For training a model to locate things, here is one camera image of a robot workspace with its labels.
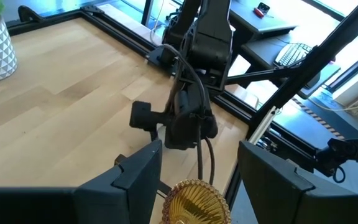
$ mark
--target golden object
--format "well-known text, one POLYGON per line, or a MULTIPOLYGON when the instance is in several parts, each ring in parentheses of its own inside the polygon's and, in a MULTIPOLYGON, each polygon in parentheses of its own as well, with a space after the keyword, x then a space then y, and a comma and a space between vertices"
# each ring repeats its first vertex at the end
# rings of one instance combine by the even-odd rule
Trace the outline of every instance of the golden object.
POLYGON ((184 180, 165 198, 163 224, 230 224, 231 214, 223 196, 202 180, 184 180))

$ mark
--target black keyboard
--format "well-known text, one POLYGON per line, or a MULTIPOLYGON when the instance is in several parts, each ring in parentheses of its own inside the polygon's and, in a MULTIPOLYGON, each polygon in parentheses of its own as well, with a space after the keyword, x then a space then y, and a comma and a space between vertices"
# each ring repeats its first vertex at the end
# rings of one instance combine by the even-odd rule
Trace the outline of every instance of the black keyboard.
POLYGON ((306 44, 287 44, 276 57, 274 64, 279 66, 292 65, 299 59, 306 57, 312 48, 306 44))

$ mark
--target wooden tabletop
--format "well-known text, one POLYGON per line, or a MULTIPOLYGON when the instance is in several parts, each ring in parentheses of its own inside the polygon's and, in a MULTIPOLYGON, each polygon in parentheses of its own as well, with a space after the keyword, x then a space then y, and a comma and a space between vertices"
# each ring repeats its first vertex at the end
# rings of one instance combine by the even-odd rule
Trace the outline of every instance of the wooden tabletop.
MULTIPOLYGON (((79 186, 150 142, 134 100, 162 111, 172 81, 83 19, 12 37, 18 69, 0 81, 0 186, 79 186)), ((247 125, 213 105, 214 186, 224 193, 247 125)), ((209 154, 203 143, 204 176, 209 154)), ((196 151, 164 149, 161 180, 195 179, 196 151)), ((152 223, 161 219, 157 197, 152 223)))

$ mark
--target yellow and black tape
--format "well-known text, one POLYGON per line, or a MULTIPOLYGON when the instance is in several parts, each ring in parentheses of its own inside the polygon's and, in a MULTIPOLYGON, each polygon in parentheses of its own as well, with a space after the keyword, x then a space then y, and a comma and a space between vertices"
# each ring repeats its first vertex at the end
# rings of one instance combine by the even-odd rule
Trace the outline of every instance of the yellow and black tape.
POLYGON ((321 125, 324 126, 324 128, 326 128, 330 133, 332 133, 333 135, 335 135, 338 139, 345 139, 345 137, 340 134, 339 132, 337 132, 333 127, 331 127, 331 125, 329 125, 327 122, 325 122, 322 118, 320 118, 317 114, 315 114, 310 108, 308 108, 307 106, 303 105, 303 103, 301 103, 299 100, 297 100, 295 97, 292 98, 292 100, 301 107, 301 109, 307 113, 308 115, 310 115, 312 118, 314 118, 317 122, 319 122, 321 125))

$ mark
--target red device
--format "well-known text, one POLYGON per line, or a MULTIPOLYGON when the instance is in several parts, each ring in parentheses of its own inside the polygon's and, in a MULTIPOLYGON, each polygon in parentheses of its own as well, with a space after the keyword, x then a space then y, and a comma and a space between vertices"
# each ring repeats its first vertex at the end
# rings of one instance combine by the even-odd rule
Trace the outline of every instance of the red device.
POLYGON ((254 8, 254 13, 259 18, 263 18, 265 16, 265 14, 258 8, 254 8))

